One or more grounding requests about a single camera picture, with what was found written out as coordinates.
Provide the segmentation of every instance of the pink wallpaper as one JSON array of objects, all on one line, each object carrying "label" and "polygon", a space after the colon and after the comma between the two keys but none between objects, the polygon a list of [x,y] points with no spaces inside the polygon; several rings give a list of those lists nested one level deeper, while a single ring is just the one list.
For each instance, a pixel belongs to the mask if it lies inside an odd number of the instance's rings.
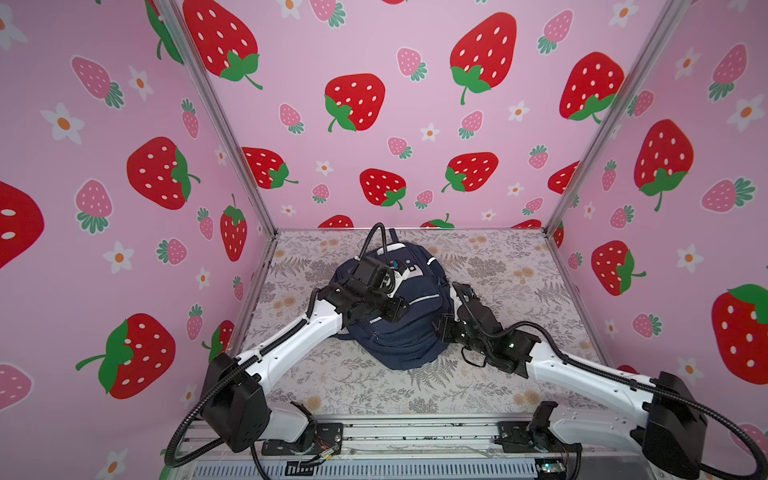
[{"label": "pink wallpaper", "polygon": [[[768,450],[765,2],[691,6],[564,218],[614,366],[680,376]],[[752,472],[710,423],[705,461]]]},{"label": "pink wallpaper", "polygon": [[273,221],[546,222],[662,0],[177,0]]},{"label": "pink wallpaper", "polygon": [[152,4],[49,7],[0,5],[0,477],[158,478],[266,237]]}]

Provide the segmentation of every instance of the green strawberry leaves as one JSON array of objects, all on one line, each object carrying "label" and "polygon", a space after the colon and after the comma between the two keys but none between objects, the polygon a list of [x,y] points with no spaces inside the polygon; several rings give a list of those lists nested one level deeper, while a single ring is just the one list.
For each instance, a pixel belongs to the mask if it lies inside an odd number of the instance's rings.
[{"label": "green strawberry leaves", "polygon": [[488,82],[480,80],[481,65],[475,65],[467,71],[464,71],[461,67],[451,67],[451,73],[453,74],[453,81],[457,85],[464,87],[462,92],[462,105],[464,104],[464,95],[467,93],[467,89],[470,92],[479,94],[491,89],[491,85]]}]

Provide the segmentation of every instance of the strawberry print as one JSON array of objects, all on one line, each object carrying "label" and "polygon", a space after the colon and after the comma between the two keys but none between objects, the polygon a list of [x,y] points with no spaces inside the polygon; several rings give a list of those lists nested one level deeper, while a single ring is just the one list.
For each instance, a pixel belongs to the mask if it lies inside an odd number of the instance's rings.
[{"label": "strawberry print", "polygon": [[624,242],[613,240],[600,245],[592,252],[592,271],[608,293],[619,296],[632,286],[633,276],[645,276],[634,272],[634,257]]},{"label": "strawberry print", "polygon": [[518,24],[515,17],[499,12],[486,18],[458,41],[451,51],[453,81],[462,91],[479,94],[500,84],[509,73]]},{"label": "strawberry print", "polygon": [[730,212],[734,207],[742,208],[753,198],[757,187],[751,180],[737,178],[734,182],[730,178],[714,184],[703,197],[701,206],[719,214]]},{"label": "strawberry print", "polygon": [[594,51],[578,61],[560,99],[560,116],[581,121],[611,106],[624,82],[624,71],[605,53]]},{"label": "strawberry print", "polygon": [[205,344],[203,340],[203,348],[209,349],[208,362],[213,360],[222,352],[227,350],[227,346],[230,344],[232,338],[232,331],[235,329],[234,323],[229,320],[224,320],[214,331],[214,334],[210,338],[210,346]]},{"label": "strawberry print", "polygon": [[0,412],[26,399],[34,386],[33,378],[20,366],[0,362]]},{"label": "strawberry print", "polygon": [[728,289],[712,305],[712,328],[726,368],[746,382],[768,384],[768,290]]},{"label": "strawberry print", "polygon": [[288,104],[280,105],[280,121],[288,127],[288,131],[294,135],[304,132],[304,124],[301,123],[301,115],[295,108]]},{"label": "strawberry print", "polygon": [[554,51],[558,47],[558,43],[568,36],[573,21],[574,13],[572,10],[563,10],[552,17],[544,26],[544,36],[538,39],[538,53],[549,55]]},{"label": "strawberry print", "polygon": [[259,47],[253,33],[214,0],[184,0],[184,21],[205,68],[217,77],[263,87],[248,76],[259,68]]},{"label": "strawberry print", "polygon": [[139,147],[127,162],[128,181],[138,193],[168,210],[178,210],[192,193],[187,159],[174,142],[156,137]]},{"label": "strawberry print", "polygon": [[366,199],[377,207],[400,206],[400,200],[406,195],[406,181],[396,174],[384,170],[369,168],[360,174],[360,187]]},{"label": "strawberry print", "polygon": [[725,98],[736,88],[733,84],[741,78],[746,70],[746,45],[734,45],[720,61],[715,71],[712,73],[712,82],[710,85],[710,100],[718,101]]},{"label": "strawberry print", "polygon": [[344,25],[346,12],[344,5],[336,0],[310,0],[312,11],[321,22],[327,22],[331,28],[339,28]]},{"label": "strawberry print", "polygon": [[35,201],[0,181],[0,268],[31,247],[44,228],[43,214]]},{"label": "strawberry print", "polygon": [[498,157],[491,152],[463,154],[453,157],[445,170],[445,179],[449,182],[441,193],[448,187],[457,192],[473,192],[483,185],[493,175],[498,167]]},{"label": "strawberry print", "polygon": [[462,140],[469,140],[475,136],[475,132],[480,130],[480,127],[482,127],[482,112],[480,110],[473,111],[462,120],[462,126],[458,130],[458,137]]},{"label": "strawberry print", "polygon": [[370,73],[344,75],[326,85],[326,111],[345,130],[368,130],[376,122],[384,103],[384,84]]},{"label": "strawberry print", "polygon": [[129,399],[159,379],[175,356],[170,333],[152,316],[136,313],[109,334],[106,353],[79,362],[75,369],[103,359],[98,380],[104,391],[115,399]]},{"label": "strawberry print", "polygon": [[413,149],[408,145],[408,142],[402,138],[390,137],[386,141],[387,147],[389,147],[389,153],[405,160],[413,155]]},{"label": "strawberry print", "polygon": [[275,152],[266,148],[243,147],[243,153],[259,187],[269,190],[282,187],[285,182],[299,183],[296,180],[288,180],[288,165]]},{"label": "strawberry print", "polygon": [[634,165],[634,184],[649,197],[659,196],[680,185],[694,163],[694,146],[672,121],[656,122],[643,140]]},{"label": "strawberry print", "polygon": [[200,123],[197,121],[197,116],[195,115],[197,112],[194,110],[189,98],[185,98],[181,102],[181,110],[181,121],[187,128],[187,132],[189,132],[190,137],[197,138],[197,133],[200,131]]},{"label": "strawberry print", "polygon": [[411,81],[421,81],[427,76],[427,64],[422,61],[422,54],[412,48],[403,47],[397,51],[397,66]]},{"label": "strawberry print", "polygon": [[70,63],[72,71],[93,98],[103,100],[108,107],[115,110],[120,110],[123,107],[125,101],[120,85],[116,81],[110,80],[106,68],[80,55],[73,55]]},{"label": "strawberry print", "polygon": [[231,261],[237,262],[243,254],[245,239],[248,236],[248,224],[245,221],[243,211],[237,208],[235,196],[232,195],[232,204],[224,209],[219,221],[221,240],[224,242],[224,250]]}]

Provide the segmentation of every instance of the pink strawberry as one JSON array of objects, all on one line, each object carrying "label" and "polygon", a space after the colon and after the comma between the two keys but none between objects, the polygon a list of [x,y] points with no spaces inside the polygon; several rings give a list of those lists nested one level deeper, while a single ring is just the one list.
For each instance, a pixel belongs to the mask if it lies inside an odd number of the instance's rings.
[{"label": "pink strawberry", "polygon": [[641,313],[632,320],[632,328],[643,338],[653,338],[661,335],[661,321],[653,313]]},{"label": "pink strawberry", "polygon": [[35,381],[21,367],[0,362],[0,412],[26,399],[33,386]]},{"label": "pink strawberry", "polygon": [[473,111],[462,120],[462,127],[459,128],[458,135],[462,140],[469,140],[475,136],[475,132],[480,130],[480,127],[482,127],[482,112],[480,110]]},{"label": "pink strawberry", "polygon": [[187,319],[187,337],[194,341],[203,329],[203,308],[196,303],[192,306]]},{"label": "pink strawberry", "polygon": [[392,155],[397,155],[402,159],[410,158],[413,155],[413,150],[408,146],[408,142],[402,138],[390,137],[386,144],[389,147],[389,153]]},{"label": "pink strawberry", "polygon": [[312,189],[312,200],[317,204],[324,204],[328,201],[330,194],[331,193],[328,191],[328,187],[325,184],[318,184]]},{"label": "pink strawberry", "polygon": [[544,203],[544,199],[539,197],[535,198],[534,200],[531,200],[530,202],[525,204],[525,208],[523,209],[523,215],[526,217],[528,215],[533,215],[533,213],[541,208],[541,205]]},{"label": "pink strawberry", "polygon": [[536,170],[544,168],[547,160],[549,160],[549,154],[544,145],[536,145],[529,155],[531,155],[531,158],[528,159],[528,163]]},{"label": "pink strawberry", "polygon": [[710,85],[710,100],[718,101],[725,98],[736,86],[733,84],[741,78],[746,70],[746,45],[739,43],[730,49],[728,54],[720,61],[712,74]]},{"label": "pink strawberry", "polygon": [[187,248],[175,238],[163,240],[157,245],[157,259],[163,263],[178,265],[187,258]]},{"label": "pink strawberry", "polygon": [[743,207],[754,198],[757,187],[751,180],[739,178],[735,182],[730,178],[721,180],[701,197],[701,206],[719,214],[730,212],[733,207]]},{"label": "pink strawberry", "polygon": [[288,127],[288,131],[295,135],[301,135],[304,132],[304,124],[301,123],[301,115],[295,108],[288,104],[280,105],[280,121]]},{"label": "pink strawberry", "polygon": [[412,48],[400,48],[397,51],[397,65],[400,73],[410,77],[411,81],[421,81],[427,76],[427,64],[422,61],[422,54]]},{"label": "pink strawberry", "polygon": [[93,98],[103,100],[110,108],[116,110],[122,108],[125,102],[120,85],[116,81],[110,82],[109,74],[104,67],[80,55],[73,55],[70,62],[72,71]]},{"label": "pink strawberry", "polygon": [[544,26],[544,36],[538,39],[538,52],[542,55],[549,53],[558,47],[558,43],[565,40],[571,31],[571,23],[574,21],[572,10],[563,10]]},{"label": "pink strawberry", "polygon": [[581,266],[581,253],[579,252],[573,252],[571,256],[568,258],[568,266],[572,268],[573,270],[576,270],[578,267]]},{"label": "pink strawberry", "polygon": [[607,192],[614,186],[616,181],[616,162],[611,158],[608,163],[605,164],[605,172],[603,172],[603,192]]},{"label": "pink strawberry", "polygon": [[181,102],[181,121],[184,122],[184,126],[190,134],[190,137],[197,138],[197,133],[200,131],[200,123],[197,121],[197,112],[192,106],[192,102],[189,98],[185,98]]},{"label": "pink strawberry", "polygon": [[616,209],[613,215],[611,215],[610,224],[613,228],[624,228],[627,223],[632,223],[634,218],[634,209],[631,205],[624,205],[624,208],[619,207]]},{"label": "pink strawberry", "polygon": [[243,301],[243,279],[241,279],[239,276],[236,276],[234,280],[232,280],[232,288],[235,289],[235,298],[239,301]]},{"label": "pink strawberry", "polygon": [[214,219],[208,215],[208,210],[200,208],[197,211],[197,221],[200,222],[200,233],[203,234],[207,240],[214,238]]}]

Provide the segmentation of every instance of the red strawberry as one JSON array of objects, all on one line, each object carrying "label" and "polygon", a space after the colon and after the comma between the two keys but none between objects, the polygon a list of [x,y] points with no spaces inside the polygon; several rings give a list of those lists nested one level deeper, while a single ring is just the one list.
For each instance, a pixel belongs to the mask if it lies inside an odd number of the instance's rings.
[{"label": "red strawberry", "polygon": [[0,362],[0,412],[26,399],[35,381],[21,367]]},{"label": "red strawberry", "polygon": [[189,98],[185,98],[181,102],[181,110],[181,121],[183,121],[184,126],[187,128],[190,137],[197,138],[197,133],[200,131],[200,123],[197,121],[197,116],[195,115],[197,112],[194,110]]},{"label": "red strawberry", "polygon": [[632,328],[634,328],[634,331],[647,339],[661,335],[661,326],[662,323],[659,321],[659,317],[655,316],[653,313],[649,315],[641,313],[632,320]]},{"label": "red strawberry", "polygon": [[538,52],[541,55],[549,53],[558,47],[558,43],[565,40],[571,31],[571,23],[574,21],[572,10],[563,10],[544,26],[544,36],[538,39]]},{"label": "red strawberry", "polygon": [[730,212],[733,207],[743,207],[754,198],[757,187],[751,180],[730,178],[717,182],[701,197],[701,206],[719,214]]},{"label": "red strawberry", "polygon": [[607,192],[614,186],[616,181],[616,162],[611,158],[608,163],[605,164],[605,172],[603,172],[603,192]]},{"label": "red strawberry", "polygon": [[384,170],[369,168],[360,174],[360,187],[366,199],[378,207],[400,206],[400,200],[406,195],[406,181],[399,175]]},{"label": "red strawberry", "polygon": [[79,362],[76,370],[104,359],[98,379],[106,393],[116,399],[129,399],[159,379],[176,355],[176,342],[153,317],[136,313],[112,331],[103,355]]},{"label": "red strawberry", "polygon": [[37,241],[43,214],[29,195],[0,182],[0,268]]},{"label": "red strawberry", "polygon": [[192,306],[187,319],[187,337],[194,341],[203,329],[203,308],[196,303]]},{"label": "red strawberry", "polygon": [[200,223],[200,233],[203,234],[207,240],[214,238],[214,219],[208,215],[208,210],[200,208],[197,211],[197,221]]},{"label": "red strawberry", "polygon": [[184,0],[184,21],[205,68],[217,77],[240,81],[259,67],[259,47],[253,33],[214,0]]},{"label": "red strawberry", "polygon": [[649,197],[659,196],[654,209],[661,208],[661,197],[683,181],[694,163],[694,146],[672,121],[656,122],[643,140],[634,165],[634,184]]},{"label": "red strawberry", "polygon": [[605,53],[594,51],[578,61],[565,84],[560,99],[560,116],[584,120],[611,106],[624,82],[624,71]]},{"label": "red strawberry", "polygon": [[725,58],[720,61],[712,74],[710,85],[710,100],[718,101],[725,98],[736,85],[733,83],[741,78],[746,70],[746,45],[734,45]]},{"label": "red strawberry", "polygon": [[592,271],[608,293],[619,296],[629,290],[633,276],[645,276],[634,272],[634,257],[627,245],[619,240],[600,245],[592,252]]},{"label": "red strawberry", "polygon": [[354,225],[349,217],[345,215],[334,215],[318,225],[317,228],[354,228]]},{"label": "red strawberry", "polygon": [[571,182],[571,178],[574,176],[576,167],[578,167],[578,162],[574,162],[568,165],[566,168],[558,170],[552,174],[552,176],[549,177],[549,181],[547,182],[547,187],[549,187],[549,190],[552,190],[556,194],[564,194],[565,188],[568,186],[568,184]]},{"label": "red strawberry", "polygon": [[232,288],[235,289],[235,298],[242,302],[243,289],[245,288],[243,286],[243,279],[241,279],[239,276],[235,276],[234,280],[232,280]]},{"label": "red strawberry", "polygon": [[78,76],[85,90],[97,100],[103,100],[108,107],[120,110],[125,104],[123,92],[116,81],[110,82],[106,68],[80,55],[72,55],[72,71]]},{"label": "red strawberry", "polygon": [[498,167],[498,157],[491,152],[480,152],[477,154],[463,154],[453,157],[448,162],[448,169],[445,170],[445,179],[449,182],[445,189],[452,187],[457,192],[473,192],[483,185],[493,175]]},{"label": "red strawberry", "polygon": [[243,211],[237,208],[235,196],[232,195],[232,205],[224,209],[219,222],[221,230],[221,240],[224,242],[224,249],[227,256],[233,262],[240,259],[245,248],[245,239],[248,236],[248,224],[245,221]]},{"label": "red strawberry", "polygon": [[230,344],[234,328],[235,325],[231,321],[224,320],[211,336],[210,346],[206,345],[205,340],[203,340],[203,348],[210,350],[210,353],[208,354],[208,362],[213,362],[219,353],[227,350],[227,345]]},{"label": "red strawberry", "polygon": [[168,210],[178,210],[192,192],[187,159],[174,142],[156,137],[139,147],[127,162],[128,181],[138,193]]},{"label": "red strawberry", "polygon": [[462,127],[458,130],[458,136],[462,140],[469,140],[475,136],[475,132],[480,130],[480,127],[482,127],[482,112],[480,110],[473,111],[462,120]]},{"label": "red strawberry", "polygon": [[453,223],[448,223],[448,217],[451,214],[445,214],[445,220],[435,219],[422,223],[422,228],[454,228]]},{"label": "red strawberry", "polygon": [[256,185],[269,190],[282,187],[285,182],[298,184],[298,181],[288,180],[288,165],[283,158],[266,148],[243,147],[245,159],[250,171],[256,178]]},{"label": "red strawberry", "polygon": [[515,53],[518,24],[515,17],[499,12],[464,35],[451,52],[453,81],[461,87],[462,105],[472,93],[491,90],[507,77]]},{"label": "red strawberry", "polygon": [[528,164],[530,164],[536,170],[544,168],[547,160],[549,160],[549,154],[547,153],[547,148],[544,145],[536,145],[536,147],[531,150],[529,155],[531,155],[531,157],[528,159]]},{"label": "red strawberry", "polygon": [[627,226],[627,223],[632,223],[632,219],[634,218],[634,209],[631,205],[624,205],[624,208],[619,207],[616,209],[613,215],[611,215],[611,219],[609,220],[609,224],[613,228],[624,228]]},{"label": "red strawberry", "polygon": [[712,305],[712,328],[730,372],[768,384],[768,290],[752,284],[728,289]]},{"label": "red strawberry", "polygon": [[333,124],[346,130],[368,130],[376,122],[384,103],[384,84],[370,73],[336,77],[326,85],[326,111]]}]

